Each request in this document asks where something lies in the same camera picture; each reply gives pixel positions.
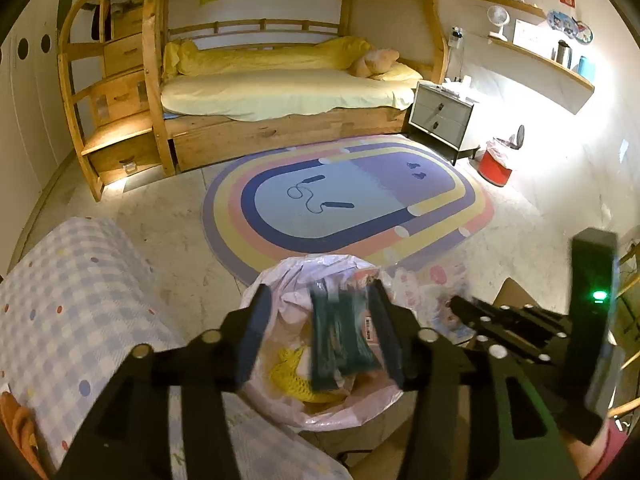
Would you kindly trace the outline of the orange cloth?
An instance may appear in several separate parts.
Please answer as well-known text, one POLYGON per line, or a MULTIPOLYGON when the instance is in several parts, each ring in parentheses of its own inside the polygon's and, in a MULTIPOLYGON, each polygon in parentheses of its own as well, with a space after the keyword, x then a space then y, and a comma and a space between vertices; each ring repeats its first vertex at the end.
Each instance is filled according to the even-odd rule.
POLYGON ((19 404, 9 391, 1 393, 1 422, 32 470, 40 479, 47 479, 48 476, 39 459, 36 425, 32 414, 26 406, 19 404))

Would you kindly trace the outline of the dark green wrapper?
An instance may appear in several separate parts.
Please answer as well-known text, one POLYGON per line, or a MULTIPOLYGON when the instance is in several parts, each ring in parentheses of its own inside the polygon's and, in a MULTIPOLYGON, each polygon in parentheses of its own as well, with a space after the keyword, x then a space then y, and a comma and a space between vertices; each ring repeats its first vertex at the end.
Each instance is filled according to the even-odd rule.
POLYGON ((382 364, 366 338, 367 294, 326 281, 311 285, 311 389, 340 388, 340 379, 375 372, 382 364))

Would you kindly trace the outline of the yellow mesh snack bag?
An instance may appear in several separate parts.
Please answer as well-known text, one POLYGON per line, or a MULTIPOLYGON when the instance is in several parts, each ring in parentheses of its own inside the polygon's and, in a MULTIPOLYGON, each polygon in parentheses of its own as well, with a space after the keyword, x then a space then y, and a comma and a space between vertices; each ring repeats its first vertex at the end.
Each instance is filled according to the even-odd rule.
POLYGON ((305 346, 297 349, 281 348, 278 362, 269 372, 272 384, 287 396, 304 403, 327 404, 344 399, 345 395, 341 391, 314 392, 310 380, 297 374, 297 367, 306 350, 308 347, 305 346))

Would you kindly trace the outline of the brown cardboard box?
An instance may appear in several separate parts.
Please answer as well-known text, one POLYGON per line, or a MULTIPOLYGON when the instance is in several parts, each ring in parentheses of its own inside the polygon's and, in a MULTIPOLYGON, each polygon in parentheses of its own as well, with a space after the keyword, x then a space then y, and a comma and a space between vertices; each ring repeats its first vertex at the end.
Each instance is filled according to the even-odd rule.
POLYGON ((538 307, 538 302, 513 278, 506 278, 492 304, 496 308, 503 306, 523 309, 538 307))

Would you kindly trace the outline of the red waste bin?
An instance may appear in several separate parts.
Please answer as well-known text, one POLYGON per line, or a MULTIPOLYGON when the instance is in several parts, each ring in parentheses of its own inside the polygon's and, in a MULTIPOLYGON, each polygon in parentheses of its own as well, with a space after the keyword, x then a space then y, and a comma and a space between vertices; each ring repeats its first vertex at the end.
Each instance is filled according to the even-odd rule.
POLYGON ((510 180, 518 151, 499 139, 487 142, 478 173, 491 184, 503 188, 510 180))

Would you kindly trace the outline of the oval rainbow rug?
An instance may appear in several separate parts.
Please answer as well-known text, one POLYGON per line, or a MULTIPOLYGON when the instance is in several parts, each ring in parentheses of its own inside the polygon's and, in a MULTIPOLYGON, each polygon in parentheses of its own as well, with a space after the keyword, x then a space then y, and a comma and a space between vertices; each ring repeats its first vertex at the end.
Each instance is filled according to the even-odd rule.
POLYGON ((419 271, 493 216, 480 182, 404 136, 240 157, 216 175, 203 204, 210 249, 244 284, 306 255, 419 271))

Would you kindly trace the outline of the grey nightstand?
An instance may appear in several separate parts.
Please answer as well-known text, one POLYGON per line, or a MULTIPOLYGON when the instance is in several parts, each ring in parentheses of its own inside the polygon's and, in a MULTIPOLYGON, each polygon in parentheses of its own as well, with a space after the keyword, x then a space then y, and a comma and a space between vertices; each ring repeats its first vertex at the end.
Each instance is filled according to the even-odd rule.
POLYGON ((429 81, 416 85, 407 114, 407 132, 451 165, 473 158, 480 144, 469 133, 474 104, 429 81))

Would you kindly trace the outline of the wooden bunk bed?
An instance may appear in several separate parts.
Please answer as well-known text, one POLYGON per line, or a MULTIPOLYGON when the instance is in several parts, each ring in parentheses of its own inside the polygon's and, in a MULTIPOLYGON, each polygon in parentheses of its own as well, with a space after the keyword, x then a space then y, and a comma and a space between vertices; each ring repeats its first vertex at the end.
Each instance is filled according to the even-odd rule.
MULTIPOLYGON (((169 29, 168 0, 144 0, 142 52, 153 133, 166 174, 249 154, 353 136, 401 132, 413 101, 408 81, 388 78, 398 53, 354 36, 340 0, 334 36, 320 44, 248 44, 201 49, 217 23, 169 29)), ((412 62, 442 82, 448 48, 438 0, 424 5, 431 63, 412 62)))

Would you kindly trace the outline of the white wardrobe with portholes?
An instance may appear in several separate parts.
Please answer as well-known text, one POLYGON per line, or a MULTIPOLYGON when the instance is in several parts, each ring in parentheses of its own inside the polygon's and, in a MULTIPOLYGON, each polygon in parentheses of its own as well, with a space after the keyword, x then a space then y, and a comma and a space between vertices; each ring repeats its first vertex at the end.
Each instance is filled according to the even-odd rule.
POLYGON ((32 3, 1 47, 1 270, 72 151, 56 67, 56 10, 32 3))

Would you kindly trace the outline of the white desk fan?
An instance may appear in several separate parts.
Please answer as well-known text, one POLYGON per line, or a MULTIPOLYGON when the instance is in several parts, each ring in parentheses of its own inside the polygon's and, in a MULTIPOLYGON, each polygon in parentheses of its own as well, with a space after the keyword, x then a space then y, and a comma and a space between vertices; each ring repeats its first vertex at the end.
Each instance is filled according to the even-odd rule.
POLYGON ((503 33, 504 28, 511 21, 510 14, 506 10, 506 8, 504 8, 503 6, 498 6, 498 4, 490 6, 487 9, 487 18, 492 26, 491 31, 488 32, 488 37, 501 41, 508 40, 508 38, 506 38, 506 35, 503 33))

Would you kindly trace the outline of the pink plush toy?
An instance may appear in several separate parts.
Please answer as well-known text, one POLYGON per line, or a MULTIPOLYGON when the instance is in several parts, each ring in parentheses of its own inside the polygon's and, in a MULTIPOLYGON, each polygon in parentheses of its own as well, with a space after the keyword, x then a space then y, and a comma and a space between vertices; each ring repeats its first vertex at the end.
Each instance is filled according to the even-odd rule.
POLYGON ((390 70, 398 60, 399 52, 394 49, 370 50, 349 66, 348 72, 355 77, 370 78, 390 70))

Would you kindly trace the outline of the yellow mattress sheet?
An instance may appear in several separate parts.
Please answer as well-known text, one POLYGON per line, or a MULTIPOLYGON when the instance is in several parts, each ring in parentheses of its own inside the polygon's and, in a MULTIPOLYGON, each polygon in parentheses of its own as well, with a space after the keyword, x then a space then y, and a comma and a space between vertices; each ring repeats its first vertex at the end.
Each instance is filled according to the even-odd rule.
POLYGON ((163 85, 160 102, 168 113, 224 116, 239 122, 319 115, 336 108, 406 110, 413 103, 420 79, 418 72, 400 63, 371 78, 355 77, 344 70, 178 76, 163 85))

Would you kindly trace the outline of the wooden drawer staircase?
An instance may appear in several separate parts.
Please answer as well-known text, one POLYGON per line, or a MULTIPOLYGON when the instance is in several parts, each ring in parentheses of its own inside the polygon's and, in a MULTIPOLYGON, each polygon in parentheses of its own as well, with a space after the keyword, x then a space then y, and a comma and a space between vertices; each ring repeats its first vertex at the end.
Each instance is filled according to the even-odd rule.
POLYGON ((95 200, 160 164, 146 90, 142 0, 77 0, 58 35, 67 128, 95 200))

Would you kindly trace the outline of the yellow blanket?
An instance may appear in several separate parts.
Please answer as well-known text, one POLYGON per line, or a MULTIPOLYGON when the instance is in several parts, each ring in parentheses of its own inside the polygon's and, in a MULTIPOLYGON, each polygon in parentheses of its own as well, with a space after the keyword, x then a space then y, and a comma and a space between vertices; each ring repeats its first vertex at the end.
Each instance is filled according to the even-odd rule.
POLYGON ((164 50, 163 80, 263 70, 347 70, 371 49, 367 40, 355 36, 270 50, 201 50, 192 40, 173 41, 164 50))

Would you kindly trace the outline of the wooden wall shelf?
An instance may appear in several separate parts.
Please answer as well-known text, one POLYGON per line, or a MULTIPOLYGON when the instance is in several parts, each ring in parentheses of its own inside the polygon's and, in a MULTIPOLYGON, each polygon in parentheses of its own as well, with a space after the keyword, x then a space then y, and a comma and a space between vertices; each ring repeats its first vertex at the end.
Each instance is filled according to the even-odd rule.
POLYGON ((493 36, 488 36, 487 41, 488 41, 488 44, 494 44, 495 46, 502 47, 503 49, 510 50, 520 55, 524 55, 526 56, 526 58, 531 58, 532 60, 535 60, 541 64, 552 67, 558 73, 561 73, 564 76, 567 76, 568 78, 570 78, 570 80, 577 82, 578 84, 580 84, 582 87, 584 87, 586 90, 590 91, 591 93, 593 93, 594 90, 596 90, 596 87, 588 79, 584 78, 583 76, 580 76, 576 72, 573 72, 569 68, 564 67, 560 63, 553 61, 551 58, 544 58, 543 56, 531 50, 527 50, 523 47, 517 46, 516 44, 512 44, 512 42, 510 41, 498 39, 493 36))

